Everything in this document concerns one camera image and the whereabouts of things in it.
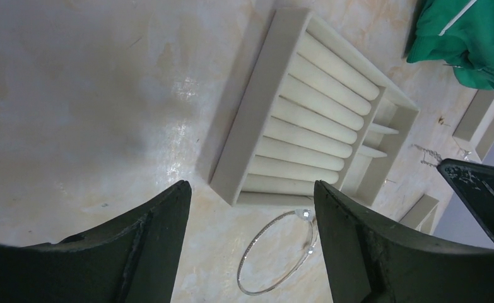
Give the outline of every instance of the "white display tray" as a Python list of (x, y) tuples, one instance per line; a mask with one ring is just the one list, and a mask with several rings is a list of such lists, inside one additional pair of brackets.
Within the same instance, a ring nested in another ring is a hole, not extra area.
[(325, 180), (370, 206), (418, 113), (311, 10), (278, 9), (210, 185), (231, 205), (298, 208)]

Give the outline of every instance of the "small white box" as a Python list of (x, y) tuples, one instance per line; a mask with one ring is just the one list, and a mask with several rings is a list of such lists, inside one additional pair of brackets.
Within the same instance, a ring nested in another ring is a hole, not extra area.
[(453, 139), (481, 163), (494, 143), (494, 91), (478, 90), (460, 121)]
[(424, 194), (399, 223), (424, 234), (431, 235), (434, 231), (432, 227), (437, 206), (437, 199)]

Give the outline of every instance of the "green cloth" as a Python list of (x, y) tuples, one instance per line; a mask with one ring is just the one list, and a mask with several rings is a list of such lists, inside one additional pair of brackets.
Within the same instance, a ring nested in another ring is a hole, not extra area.
[(439, 59), (462, 85), (494, 90), (494, 0), (425, 2), (407, 62)]

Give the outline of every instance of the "silver bangle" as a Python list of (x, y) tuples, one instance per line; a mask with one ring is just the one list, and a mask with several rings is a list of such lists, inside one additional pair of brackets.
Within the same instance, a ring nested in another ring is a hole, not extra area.
[[(256, 244), (256, 242), (261, 237), (261, 235), (265, 231), (267, 231), (267, 229), (269, 229), (271, 226), (273, 226), (276, 222), (282, 220), (283, 218), (285, 218), (287, 216), (291, 216), (291, 215), (297, 215), (299, 218), (301, 218), (302, 220), (305, 220), (309, 223), (308, 238), (309, 238), (310, 245), (308, 247), (308, 250), (305, 251), (304, 255), (299, 259), (297, 264), (287, 274), (285, 274), (280, 280), (278, 280), (272, 286), (270, 286), (264, 290), (257, 291), (257, 292), (252, 292), (250, 290), (246, 290), (243, 287), (243, 285), (241, 285), (241, 269), (243, 268), (243, 263), (245, 263), (245, 260), (247, 259), (247, 256), (249, 255), (250, 250), (252, 249), (254, 244)], [(309, 210), (288, 211), (287, 213), (283, 213), (282, 215), (276, 217), (273, 221), (271, 221), (267, 225), (265, 225), (265, 227), (262, 230), (260, 230), (260, 232), (250, 242), (249, 246), (247, 246), (247, 249), (243, 253), (243, 257), (239, 261), (239, 267), (237, 268), (237, 286), (239, 287), (239, 289), (247, 295), (261, 295), (261, 294), (265, 294), (267, 292), (272, 291), (273, 289), (278, 287), (278, 285), (282, 284), (286, 279), (288, 279), (292, 274), (294, 274), (294, 272), (296, 272), (301, 267), (301, 265), (304, 264), (304, 261), (306, 261), (308, 256), (310, 256), (314, 252), (314, 247), (315, 247), (315, 244), (317, 243), (317, 234), (314, 234), (314, 230), (315, 230), (315, 217), (312, 214), (312, 212)]]

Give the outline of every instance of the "marble countertop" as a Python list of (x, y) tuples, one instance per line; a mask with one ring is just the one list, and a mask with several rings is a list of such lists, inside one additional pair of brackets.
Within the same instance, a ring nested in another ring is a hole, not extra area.
[[(375, 210), (399, 220), (427, 193), (439, 217), (452, 191), (413, 144), (460, 157), (451, 134), (475, 91), (440, 61), (405, 62), (415, 0), (0, 0), (0, 242), (57, 242), (186, 179), (173, 302), (331, 302), (320, 249), (280, 288), (241, 293), (239, 259), (282, 211), (231, 208), (208, 186), (283, 6), (312, 8), (421, 108)], [(260, 240), (246, 283), (296, 262), (302, 223)]]

